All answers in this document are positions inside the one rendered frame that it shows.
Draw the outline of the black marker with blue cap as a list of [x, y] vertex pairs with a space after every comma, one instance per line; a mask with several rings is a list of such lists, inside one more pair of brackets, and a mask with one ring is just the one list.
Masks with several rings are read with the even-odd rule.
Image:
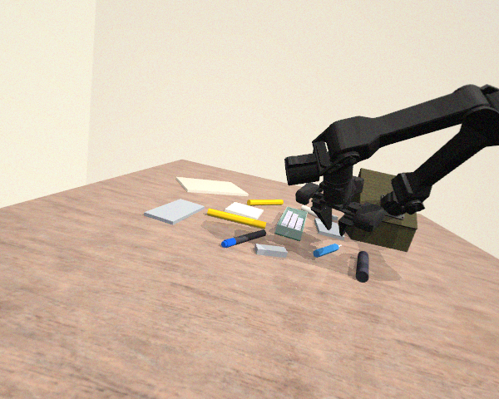
[[226, 239], [221, 243], [221, 246], [223, 248], [228, 248], [230, 246], [241, 244], [243, 242], [247, 242], [247, 241], [250, 241], [252, 239], [257, 239], [257, 238], [263, 237], [265, 235], [266, 235], [266, 231], [264, 229], [262, 229], [260, 231], [256, 231], [256, 232], [253, 232], [250, 234], [244, 234], [244, 235], [234, 237], [231, 239]]

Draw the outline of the cream sheet of paper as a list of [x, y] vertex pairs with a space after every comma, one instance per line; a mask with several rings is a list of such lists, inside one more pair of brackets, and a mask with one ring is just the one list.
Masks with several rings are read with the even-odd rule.
[[249, 195], [231, 182], [182, 177], [176, 177], [176, 179], [187, 192], [217, 195]]

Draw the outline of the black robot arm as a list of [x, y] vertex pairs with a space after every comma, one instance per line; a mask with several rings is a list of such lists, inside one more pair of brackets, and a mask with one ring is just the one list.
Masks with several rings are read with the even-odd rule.
[[404, 219], [405, 213], [425, 209], [423, 201], [439, 180], [484, 147], [499, 145], [499, 88], [467, 84], [384, 116], [335, 121], [312, 141], [312, 154], [285, 157], [288, 185], [317, 182], [320, 176], [343, 184], [356, 177], [352, 194], [362, 193], [364, 178], [353, 176], [353, 165], [386, 145], [460, 124], [460, 131], [415, 171], [391, 179], [394, 190], [381, 196], [381, 207], [385, 216]]

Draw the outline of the cream cylinder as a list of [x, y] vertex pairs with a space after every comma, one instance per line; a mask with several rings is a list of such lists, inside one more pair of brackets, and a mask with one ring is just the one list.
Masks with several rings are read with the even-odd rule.
[[308, 212], [309, 214], [319, 218], [308, 206], [303, 205], [301, 207], [301, 210]]

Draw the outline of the dark grey cylinder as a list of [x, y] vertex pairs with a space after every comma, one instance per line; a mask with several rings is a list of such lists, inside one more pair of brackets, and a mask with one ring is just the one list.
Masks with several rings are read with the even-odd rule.
[[360, 283], [366, 283], [369, 279], [368, 272], [368, 253], [361, 251], [358, 253], [357, 269], [356, 269], [356, 279]]

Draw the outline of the cream square sheet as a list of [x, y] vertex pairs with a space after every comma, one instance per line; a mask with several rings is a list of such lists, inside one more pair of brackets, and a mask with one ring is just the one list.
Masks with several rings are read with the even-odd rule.
[[225, 209], [225, 212], [256, 220], [262, 215], [263, 211], [264, 211], [263, 209], [258, 209], [237, 202], [234, 202]]

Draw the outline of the blue stylus with white tip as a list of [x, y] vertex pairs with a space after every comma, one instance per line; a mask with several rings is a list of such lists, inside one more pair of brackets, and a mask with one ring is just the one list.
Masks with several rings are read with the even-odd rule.
[[340, 246], [342, 246], [342, 245], [341, 244], [340, 245], [331, 244], [331, 245], [323, 247], [321, 249], [316, 249], [313, 251], [314, 257], [318, 258], [318, 257], [324, 256], [325, 254], [330, 254], [334, 251], [337, 251]]

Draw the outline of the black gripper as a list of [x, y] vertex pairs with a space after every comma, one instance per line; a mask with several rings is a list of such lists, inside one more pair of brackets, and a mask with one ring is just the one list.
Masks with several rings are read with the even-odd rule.
[[324, 178], [319, 185], [307, 183], [296, 192], [296, 202], [307, 205], [312, 198], [313, 205], [310, 209], [319, 217], [327, 230], [332, 228], [332, 209], [345, 213], [338, 221], [340, 236], [353, 225], [364, 231], [373, 232], [384, 219], [385, 209], [369, 202], [351, 203], [354, 198], [352, 184], [355, 178], [343, 184], [332, 184]]

